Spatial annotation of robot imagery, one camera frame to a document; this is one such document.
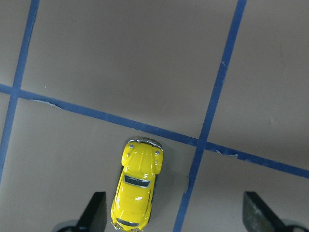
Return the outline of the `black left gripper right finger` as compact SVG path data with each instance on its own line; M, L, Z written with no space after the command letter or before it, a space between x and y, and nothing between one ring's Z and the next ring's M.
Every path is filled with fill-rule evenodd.
M286 225L254 191L243 194L242 222L248 232L307 232L299 225Z

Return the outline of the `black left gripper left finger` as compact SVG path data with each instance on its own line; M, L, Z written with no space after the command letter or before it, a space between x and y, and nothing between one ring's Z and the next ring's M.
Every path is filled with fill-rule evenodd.
M58 224L53 232L104 232L106 224L106 192L95 192L75 225Z

